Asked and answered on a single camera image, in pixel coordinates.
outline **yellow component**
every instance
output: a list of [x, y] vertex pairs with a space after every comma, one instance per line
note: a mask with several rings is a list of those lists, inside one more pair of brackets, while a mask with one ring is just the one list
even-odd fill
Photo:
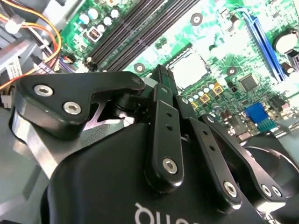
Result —
[[200, 97], [200, 100], [203, 102], [203, 103], [206, 103], [207, 101], [210, 100], [209, 96], [207, 94], [204, 94], [202, 97]]
[[223, 92], [223, 88], [218, 84], [216, 83], [215, 84], [215, 87], [213, 89], [213, 92], [216, 94], [216, 95], [219, 95], [220, 93]]
[[191, 105], [192, 105], [194, 110], [198, 107], [197, 103], [195, 103], [195, 102], [192, 102]]

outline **black ram slot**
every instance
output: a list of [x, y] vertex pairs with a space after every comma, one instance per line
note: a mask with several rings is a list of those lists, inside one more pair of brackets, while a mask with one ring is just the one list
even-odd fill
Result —
[[165, 13], [159, 15], [149, 25], [147, 30], [144, 30], [121, 54], [109, 62], [106, 70], [115, 71], [125, 69], [138, 55], [154, 43], [157, 38], [198, 2], [199, 0], [174, 0], [172, 6]]
[[163, 2], [164, 0], [141, 1], [127, 17], [120, 21], [119, 26], [88, 55], [91, 57], [91, 63], [102, 63], [130, 36], [131, 30], [136, 30]]

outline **blue connector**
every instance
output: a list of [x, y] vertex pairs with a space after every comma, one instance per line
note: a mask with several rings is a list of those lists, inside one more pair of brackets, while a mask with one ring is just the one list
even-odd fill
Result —
[[248, 107], [245, 109], [245, 113], [257, 124], [260, 132], [266, 132], [276, 127], [276, 124], [269, 118], [261, 103], [256, 103]]
[[279, 81], [282, 82], [286, 80], [286, 75], [279, 64], [279, 61], [275, 55], [275, 52], [266, 37], [266, 33], [264, 32], [261, 23], [258, 18], [250, 15], [249, 11], [245, 8], [239, 8], [236, 10], [237, 12], [241, 12], [245, 18], [246, 24], [251, 30], [253, 36], [255, 37], [264, 58], [271, 69], [273, 76]]

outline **capacitor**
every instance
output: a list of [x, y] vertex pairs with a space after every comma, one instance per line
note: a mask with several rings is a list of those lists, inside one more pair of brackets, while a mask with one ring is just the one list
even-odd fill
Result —
[[88, 15], [92, 20], [96, 20], [99, 16], [99, 13], [95, 8], [91, 8], [88, 10]]
[[115, 8], [115, 9], [112, 9], [110, 15], [113, 19], [116, 19], [117, 17], [119, 17], [120, 12]]
[[293, 72], [295, 71], [295, 69], [294, 69], [292, 66], [290, 66], [288, 63], [286, 63], [286, 62], [283, 62], [283, 63], [281, 64], [281, 67], [283, 68], [284, 73], [285, 73], [287, 76], [289, 76], [291, 73], [293, 73]]
[[98, 26], [97, 26], [97, 30], [99, 31], [99, 32], [101, 32], [101, 33], [104, 33], [105, 32], [105, 26], [103, 25], [103, 24], [99, 24]]
[[112, 19], [109, 16], [106, 16], [103, 22], [106, 26], [110, 26], [112, 24]]
[[216, 111], [219, 111], [219, 110], [220, 110], [220, 106], [219, 106], [218, 103], [213, 103], [213, 104], [212, 104], [212, 107], [213, 107], [213, 109], [216, 110]]
[[228, 109], [225, 110], [225, 115], [228, 119], [231, 119], [233, 117], [231, 112]]
[[220, 116], [222, 117], [222, 119], [223, 119], [224, 121], [227, 121], [227, 120], [228, 120], [227, 116], [225, 115], [225, 112], [221, 112], [221, 113], [220, 113]]
[[230, 21], [232, 22], [232, 24], [234, 25], [234, 27], [239, 27], [241, 25], [241, 21], [235, 15], [232, 15], [230, 17]]
[[85, 24], [85, 25], [87, 25], [89, 23], [89, 21], [90, 21], [88, 15], [86, 15], [86, 14], [81, 14], [79, 16], [79, 19], [80, 19], [80, 22], [83, 23], [83, 24]]
[[202, 97], [204, 94], [205, 94], [205, 93], [204, 93], [203, 91], [199, 91], [199, 92], [198, 92], [198, 95], [199, 95], [200, 97]]
[[209, 87], [209, 89], [213, 89], [213, 88], [215, 88], [215, 85], [213, 84], [213, 83], [211, 83], [211, 82], [207, 82], [207, 86]]
[[193, 99], [198, 99], [199, 98], [199, 96], [195, 92], [192, 92], [191, 96], [193, 97]]
[[210, 91], [210, 89], [209, 89], [209, 87], [207, 85], [203, 85], [201, 88], [203, 89], [203, 91], [205, 93], [208, 93]]

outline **screw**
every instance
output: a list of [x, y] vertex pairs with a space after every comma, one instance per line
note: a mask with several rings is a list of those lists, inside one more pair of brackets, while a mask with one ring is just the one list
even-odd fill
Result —
[[161, 87], [161, 89], [162, 89], [164, 92], [168, 93], [167, 89], [165, 89], [164, 87]]
[[178, 171], [177, 164], [170, 158], [163, 159], [163, 167], [170, 174], [176, 174]]
[[273, 189], [274, 193], [275, 193], [278, 197], [282, 197], [281, 192], [280, 192], [275, 186], [272, 186], [272, 189]]
[[262, 184], [262, 189], [263, 189], [263, 192], [264, 192], [267, 196], [272, 197], [272, 193], [271, 193], [270, 189], [269, 189], [266, 185]]
[[207, 116], [207, 119], [208, 119], [211, 123], [214, 123], [213, 118], [211, 118], [210, 116]]
[[47, 85], [36, 85], [33, 90], [37, 95], [42, 97], [49, 97], [53, 95], [53, 90]]
[[229, 193], [229, 195], [231, 195], [232, 197], [237, 197], [237, 190], [231, 182], [225, 181], [224, 188]]
[[72, 115], [78, 115], [81, 113], [81, 107], [75, 102], [66, 102], [64, 104], [64, 111]]
[[186, 98], [182, 98], [182, 101], [185, 103], [185, 104], [188, 104], [189, 101], [186, 99]]
[[134, 82], [136, 82], [137, 84], [141, 84], [140, 79], [138, 79], [138, 78], [136, 78], [136, 77], [132, 77], [132, 80], [133, 80]]

